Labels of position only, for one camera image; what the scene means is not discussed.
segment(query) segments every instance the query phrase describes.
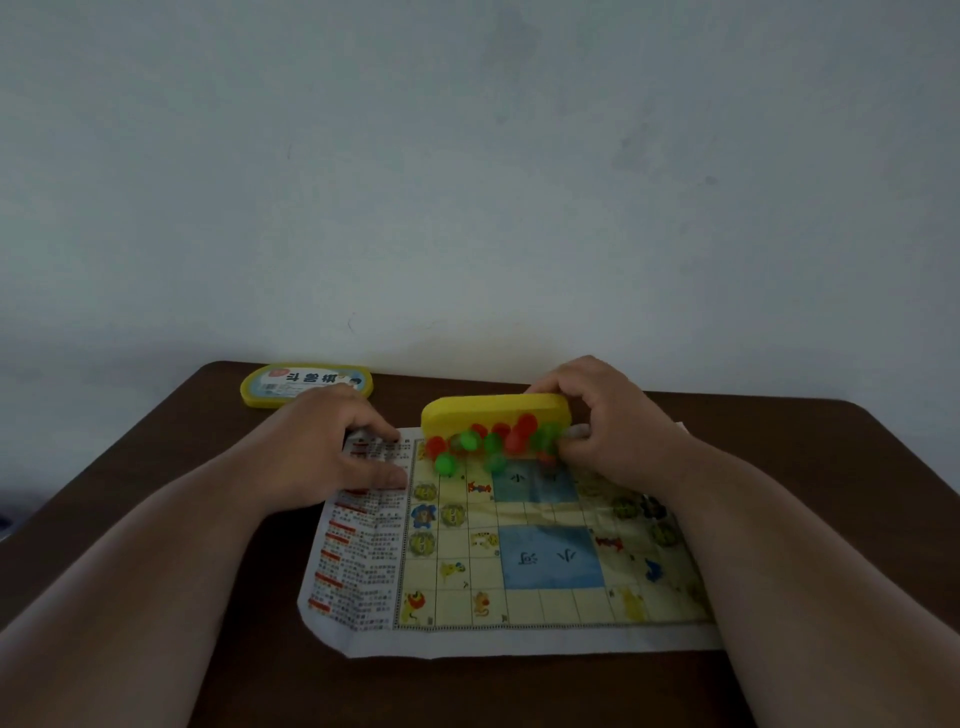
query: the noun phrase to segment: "finger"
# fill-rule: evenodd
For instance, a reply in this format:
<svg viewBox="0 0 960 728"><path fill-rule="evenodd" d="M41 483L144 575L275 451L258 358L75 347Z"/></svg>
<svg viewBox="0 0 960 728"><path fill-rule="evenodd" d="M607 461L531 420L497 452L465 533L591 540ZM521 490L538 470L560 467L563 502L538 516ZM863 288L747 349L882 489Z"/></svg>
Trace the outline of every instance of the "finger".
<svg viewBox="0 0 960 728"><path fill-rule="evenodd" d="M383 419L383 415L373 409L373 405L366 400L357 400L352 402L348 410L349 420L345 427L347 429L359 429L365 427L377 437L384 440L399 440L400 431L393 425Z"/></svg>
<svg viewBox="0 0 960 728"><path fill-rule="evenodd" d="M557 450L560 459L565 463L580 468L595 469L593 463L595 443L589 438L580 440L562 437L557 441Z"/></svg>
<svg viewBox="0 0 960 728"><path fill-rule="evenodd" d="M357 457L341 457L341 473L345 490L369 490L380 488L401 490L407 487L407 472L393 463L382 460L361 460Z"/></svg>
<svg viewBox="0 0 960 728"><path fill-rule="evenodd" d="M592 407L596 401L596 392L590 375L571 364L563 364L550 374L534 382L527 389L527 394L547 392L563 392L569 397L579 397Z"/></svg>

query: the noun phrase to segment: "wooden table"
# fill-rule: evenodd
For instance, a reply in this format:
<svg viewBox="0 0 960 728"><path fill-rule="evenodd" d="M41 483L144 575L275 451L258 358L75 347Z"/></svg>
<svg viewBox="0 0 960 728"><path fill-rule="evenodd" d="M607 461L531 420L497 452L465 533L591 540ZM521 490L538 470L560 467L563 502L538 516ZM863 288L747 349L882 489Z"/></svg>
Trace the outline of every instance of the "wooden table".
<svg viewBox="0 0 960 728"><path fill-rule="evenodd" d="M267 412L248 409L238 394L258 366L202 367L0 544L0 624L140 500L260 423ZM522 391L452 379L375 380L372 401L397 426L418 425L437 397ZM960 498L866 410L836 400L651 397L697 436L771 474L960 628ZM722 652L346 660L317 641L297 611L320 511L273 516L254 536L194 724L751 723Z"/></svg>

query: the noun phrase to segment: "animal chess board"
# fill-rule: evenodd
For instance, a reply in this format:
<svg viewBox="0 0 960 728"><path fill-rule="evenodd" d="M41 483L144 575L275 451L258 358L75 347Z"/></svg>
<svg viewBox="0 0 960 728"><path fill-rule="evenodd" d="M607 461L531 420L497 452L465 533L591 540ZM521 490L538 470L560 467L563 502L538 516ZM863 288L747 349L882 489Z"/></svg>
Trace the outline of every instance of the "animal chess board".
<svg viewBox="0 0 960 728"><path fill-rule="evenodd" d="M710 619L673 516L654 498L564 465L461 458L413 468L396 626L414 629Z"/></svg>
<svg viewBox="0 0 960 728"><path fill-rule="evenodd" d="M721 646L673 514L564 465L479 457L440 475L418 428L391 460L403 491L341 491L325 507L300 613L348 656L587 653Z"/></svg>

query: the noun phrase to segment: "wall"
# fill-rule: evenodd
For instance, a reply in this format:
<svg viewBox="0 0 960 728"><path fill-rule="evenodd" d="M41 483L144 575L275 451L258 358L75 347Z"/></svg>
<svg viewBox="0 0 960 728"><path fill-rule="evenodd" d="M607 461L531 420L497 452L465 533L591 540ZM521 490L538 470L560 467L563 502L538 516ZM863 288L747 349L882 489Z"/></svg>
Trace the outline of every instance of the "wall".
<svg viewBox="0 0 960 728"><path fill-rule="evenodd" d="M943 0L7 0L0 490L208 360L836 397L960 484Z"/></svg>

